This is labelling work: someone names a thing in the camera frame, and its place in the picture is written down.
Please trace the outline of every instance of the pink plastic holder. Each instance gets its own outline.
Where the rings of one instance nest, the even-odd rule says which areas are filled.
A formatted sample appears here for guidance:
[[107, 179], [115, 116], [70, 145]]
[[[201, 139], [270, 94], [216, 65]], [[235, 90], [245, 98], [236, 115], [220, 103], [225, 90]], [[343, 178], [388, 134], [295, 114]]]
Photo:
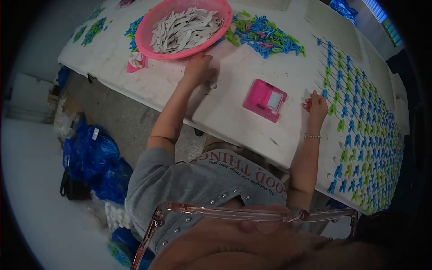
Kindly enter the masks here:
[[243, 102], [243, 108], [276, 123], [280, 116], [279, 110], [287, 96], [279, 88], [256, 79]]

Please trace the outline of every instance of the woman's right hand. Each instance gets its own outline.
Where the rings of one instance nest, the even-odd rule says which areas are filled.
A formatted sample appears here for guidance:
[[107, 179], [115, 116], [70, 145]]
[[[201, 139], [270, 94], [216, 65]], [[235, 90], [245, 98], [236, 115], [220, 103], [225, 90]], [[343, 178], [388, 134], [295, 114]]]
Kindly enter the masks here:
[[325, 98], [312, 92], [311, 97], [305, 99], [306, 104], [302, 103], [303, 108], [309, 113], [306, 135], [319, 136], [321, 127], [328, 112]]

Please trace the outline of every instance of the pink clothespin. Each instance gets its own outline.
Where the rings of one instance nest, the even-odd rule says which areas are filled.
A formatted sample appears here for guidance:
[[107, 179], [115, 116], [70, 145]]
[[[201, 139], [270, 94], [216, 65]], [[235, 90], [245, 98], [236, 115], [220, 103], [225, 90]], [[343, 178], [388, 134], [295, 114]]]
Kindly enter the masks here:
[[267, 34], [266, 34], [266, 33], [263, 33], [263, 32], [261, 32], [261, 31], [257, 31], [257, 34], [258, 34], [258, 35], [260, 35], [260, 36], [261, 36], [261, 38], [266, 38], [266, 37], [267, 37]]
[[269, 49], [269, 48], [273, 48], [273, 43], [258, 43], [261, 47], [263, 47], [263, 50]]

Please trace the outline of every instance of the blue plastic bag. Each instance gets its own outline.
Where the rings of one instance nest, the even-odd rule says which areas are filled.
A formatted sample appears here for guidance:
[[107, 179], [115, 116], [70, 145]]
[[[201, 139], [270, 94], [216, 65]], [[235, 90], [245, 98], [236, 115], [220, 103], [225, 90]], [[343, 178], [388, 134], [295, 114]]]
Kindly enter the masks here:
[[331, 0], [330, 7], [337, 11], [340, 15], [350, 20], [354, 26], [357, 26], [355, 17], [357, 16], [357, 10], [350, 7], [346, 0]]

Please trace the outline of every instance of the eyeglasses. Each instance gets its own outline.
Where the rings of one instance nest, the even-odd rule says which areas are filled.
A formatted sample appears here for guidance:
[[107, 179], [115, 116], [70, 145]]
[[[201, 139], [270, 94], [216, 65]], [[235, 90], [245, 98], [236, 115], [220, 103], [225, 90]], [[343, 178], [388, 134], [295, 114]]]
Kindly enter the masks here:
[[356, 234], [358, 214], [355, 209], [340, 209], [309, 213], [305, 210], [277, 212], [266, 210], [231, 209], [223, 207], [196, 207], [184, 203], [164, 202], [160, 204], [152, 215], [146, 234], [133, 260], [132, 270], [139, 269], [141, 259], [158, 227], [165, 224], [164, 216], [167, 212], [185, 213], [217, 219], [248, 220], [257, 222], [318, 222], [338, 219], [342, 216], [351, 217], [351, 232], [349, 238]]

